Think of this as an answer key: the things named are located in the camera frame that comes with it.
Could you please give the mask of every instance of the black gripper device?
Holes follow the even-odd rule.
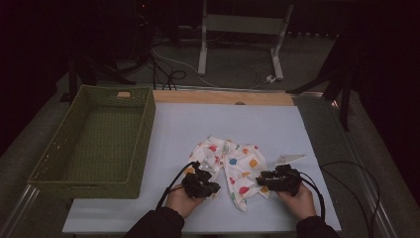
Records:
[[[194,168],[195,173],[186,174],[185,178],[182,180],[185,193],[189,197],[207,197],[220,189],[218,183],[209,181],[211,174],[206,171],[201,171],[199,166],[199,162],[194,163],[192,167]]]
[[[263,171],[261,175],[256,178],[258,185],[264,185],[269,190],[288,191],[292,196],[297,194],[302,183],[299,171],[292,169],[290,165],[277,166],[275,171]]]

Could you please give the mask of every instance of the person's left hand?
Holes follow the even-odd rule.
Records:
[[[173,189],[175,190],[167,196],[165,206],[177,211],[184,219],[191,214],[196,206],[205,200],[205,198],[189,197],[180,184],[176,185]]]

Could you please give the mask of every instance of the metal stand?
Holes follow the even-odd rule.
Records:
[[[325,89],[323,97],[326,100],[335,100],[342,91],[342,103],[340,109],[340,121],[346,131],[349,131],[348,114],[350,92],[352,87],[352,74],[360,59],[360,48],[356,42],[348,37],[340,36],[330,54],[325,60],[320,73],[312,81],[291,89],[287,93],[299,94],[322,82],[330,81]]]
[[[292,11],[293,5],[288,5],[286,15],[283,19],[213,15],[207,13],[207,0],[203,0],[201,51],[198,62],[198,74],[204,75],[206,73],[207,31],[255,33],[278,36],[278,42],[274,48],[270,49],[270,53],[275,78],[277,80],[283,80],[283,72],[281,70],[278,52],[283,43]]]

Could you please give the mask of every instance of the patterned cloth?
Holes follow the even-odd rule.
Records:
[[[267,170],[267,165],[265,157],[255,145],[237,145],[230,140],[210,136],[194,148],[188,161],[198,161],[210,168],[210,181],[215,181],[224,168],[231,198],[242,211],[247,210],[248,197],[256,193],[269,197],[268,188],[258,185],[256,181],[261,171]],[[193,171],[193,168],[188,168],[185,173]]]

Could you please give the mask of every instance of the white table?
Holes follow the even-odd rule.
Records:
[[[210,135],[231,139],[238,144],[258,145],[271,170],[274,170],[273,162],[281,154],[306,154],[307,159],[292,164],[292,167],[314,179],[325,198],[326,222],[334,229],[341,230],[297,107],[157,103],[140,197],[76,199],[62,231],[74,234],[127,232],[140,217],[155,209],[164,189],[187,164],[192,149]],[[186,219],[183,233],[272,233],[295,230],[296,219],[275,194],[272,193],[269,199],[256,194],[248,199],[248,211],[243,212],[231,200],[223,173],[219,174],[217,182],[222,186],[218,196],[196,208]],[[314,194],[314,197],[319,214],[317,196]]]

